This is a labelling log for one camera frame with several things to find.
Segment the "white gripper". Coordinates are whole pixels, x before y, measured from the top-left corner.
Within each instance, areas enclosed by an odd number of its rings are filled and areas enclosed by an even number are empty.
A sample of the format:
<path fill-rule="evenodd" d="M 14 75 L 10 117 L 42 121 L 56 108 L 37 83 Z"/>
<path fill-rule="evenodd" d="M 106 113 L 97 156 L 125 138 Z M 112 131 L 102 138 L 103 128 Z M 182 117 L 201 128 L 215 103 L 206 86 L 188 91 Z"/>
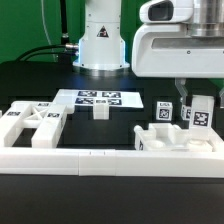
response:
<path fill-rule="evenodd" d="M 224 78 L 224 0 L 149 0 L 132 47 L 139 77 L 175 77 L 186 104 L 185 78 Z"/>

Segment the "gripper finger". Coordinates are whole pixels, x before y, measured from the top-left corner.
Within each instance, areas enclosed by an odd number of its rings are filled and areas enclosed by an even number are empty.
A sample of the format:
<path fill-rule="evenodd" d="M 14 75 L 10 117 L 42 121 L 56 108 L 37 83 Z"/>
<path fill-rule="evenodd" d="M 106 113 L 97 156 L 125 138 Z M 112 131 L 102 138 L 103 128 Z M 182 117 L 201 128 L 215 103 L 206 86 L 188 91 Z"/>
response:
<path fill-rule="evenodd" d="M 224 108 L 224 87 L 219 92 L 220 108 Z"/>

